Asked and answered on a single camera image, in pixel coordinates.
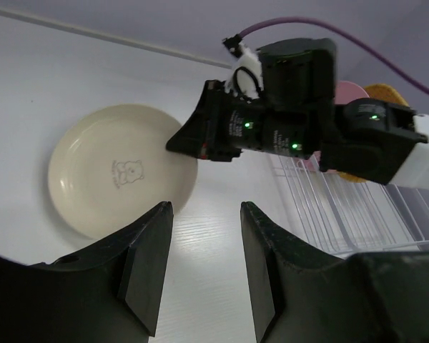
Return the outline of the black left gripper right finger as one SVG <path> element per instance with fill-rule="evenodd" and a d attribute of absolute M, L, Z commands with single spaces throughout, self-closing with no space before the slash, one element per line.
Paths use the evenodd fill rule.
<path fill-rule="evenodd" d="M 240 210 L 258 342 L 429 342 L 429 252 L 341 259 Z"/>

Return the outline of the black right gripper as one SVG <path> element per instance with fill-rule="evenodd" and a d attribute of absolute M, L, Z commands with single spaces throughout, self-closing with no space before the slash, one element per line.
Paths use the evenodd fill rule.
<path fill-rule="evenodd" d="M 223 81 L 206 81 L 195 110 L 166 150 L 195 159 L 232 161 L 242 150 L 308 158 L 338 141 L 336 46 L 329 39 L 288 39 L 257 50 L 261 104 L 223 100 Z"/>

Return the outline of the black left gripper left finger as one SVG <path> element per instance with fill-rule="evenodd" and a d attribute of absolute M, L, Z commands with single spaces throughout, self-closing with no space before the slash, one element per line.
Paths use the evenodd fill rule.
<path fill-rule="evenodd" d="M 0 257 L 0 342 L 147 342 L 156 334 L 173 208 L 51 264 Z"/>

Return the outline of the cream plate with bear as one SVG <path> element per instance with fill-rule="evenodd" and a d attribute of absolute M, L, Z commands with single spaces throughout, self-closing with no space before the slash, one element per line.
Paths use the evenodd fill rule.
<path fill-rule="evenodd" d="M 49 194 L 76 232 L 101 239 L 160 202 L 179 212 L 197 180 L 197 160 L 167 151 L 181 124 L 142 104 L 108 106 L 70 128 L 52 152 Z"/>

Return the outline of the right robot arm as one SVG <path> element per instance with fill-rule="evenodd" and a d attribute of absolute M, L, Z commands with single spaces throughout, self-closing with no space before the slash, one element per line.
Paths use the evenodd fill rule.
<path fill-rule="evenodd" d="M 208 80 L 168 151 L 230 162 L 242 151 L 309 159 L 378 184 L 429 189 L 429 118 L 406 106 L 361 98 L 335 101 L 335 44 L 288 39 L 250 53 L 226 40 L 239 66 Z"/>

